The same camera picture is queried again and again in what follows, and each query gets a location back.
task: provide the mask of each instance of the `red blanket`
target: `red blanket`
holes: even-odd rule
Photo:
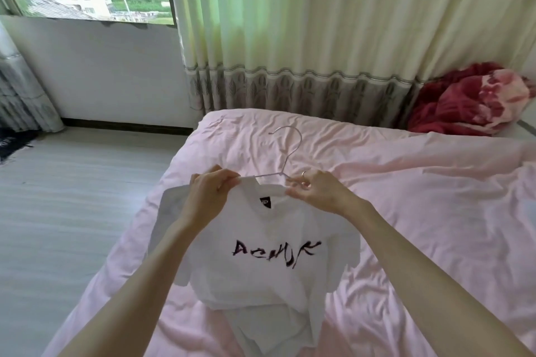
[[[419,92],[408,130],[491,136],[516,120],[536,88],[527,78],[495,62],[456,70]]]

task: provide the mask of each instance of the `white t-shirt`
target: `white t-shirt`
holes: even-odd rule
[[[189,186],[164,192],[149,252],[179,216]],[[222,212],[194,239],[175,283],[223,309],[246,356],[294,357],[314,347],[326,293],[359,261],[357,230],[344,218],[242,178]]]

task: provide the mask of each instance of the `pink bedding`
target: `pink bedding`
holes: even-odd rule
[[[162,192],[214,163],[243,175],[332,171],[536,352],[536,144],[360,127],[265,110],[208,114],[171,161],[44,356],[64,345],[143,260]],[[147,356],[242,356],[223,314],[173,286]],[[326,297],[316,349],[301,356],[435,355],[362,241],[361,263]]]

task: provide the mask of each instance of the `tiled floor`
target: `tiled floor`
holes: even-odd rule
[[[40,355],[186,137],[70,128],[0,166],[1,355]]]

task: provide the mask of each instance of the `clothes hanger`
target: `clothes hanger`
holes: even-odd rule
[[[287,177],[288,179],[291,179],[291,177],[289,177],[289,176],[288,176],[287,174],[285,174],[285,172],[284,172],[284,171],[285,171],[285,165],[287,164],[288,158],[289,158],[292,154],[294,154],[294,153],[298,150],[298,148],[300,148],[300,145],[301,145],[301,143],[302,143],[302,141],[303,141],[303,136],[302,136],[302,134],[301,134],[301,131],[299,131],[298,128],[295,127],[295,126],[281,126],[281,127],[278,127],[277,129],[273,130],[272,132],[268,133],[268,134],[269,134],[269,135],[272,135],[272,134],[276,133],[277,131],[279,131],[279,130],[281,130],[281,129],[286,129],[286,128],[294,129],[294,130],[296,130],[296,131],[298,132],[298,134],[300,135],[300,142],[298,143],[298,146],[297,146],[294,150],[292,150],[289,154],[287,154],[287,157],[285,158],[285,162],[283,163],[283,167],[281,167],[281,171],[279,171],[279,172],[273,172],[273,173],[271,173],[271,174],[256,175],[256,176],[254,176],[253,178],[270,177],[270,176],[272,176],[272,175],[284,175],[284,176]]]

